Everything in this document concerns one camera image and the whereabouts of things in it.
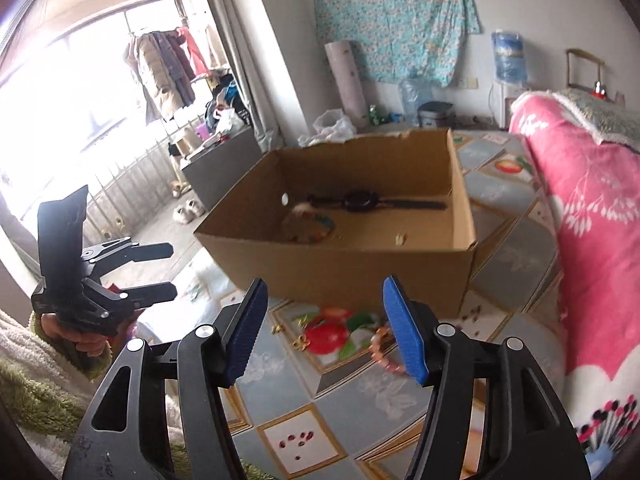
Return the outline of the left hand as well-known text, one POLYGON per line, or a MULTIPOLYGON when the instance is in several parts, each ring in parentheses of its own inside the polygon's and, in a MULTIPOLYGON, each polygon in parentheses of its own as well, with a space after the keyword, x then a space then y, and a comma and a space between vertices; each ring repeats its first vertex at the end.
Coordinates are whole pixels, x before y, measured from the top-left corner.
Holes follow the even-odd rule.
POLYGON ((92 358, 102 354, 107 347, 105 336, 73 330, 58 322, 58 317, 54 313, 41 315, 40 325, 43 333, 52 341, 70 342, 77 351, 87 353, 92 358))

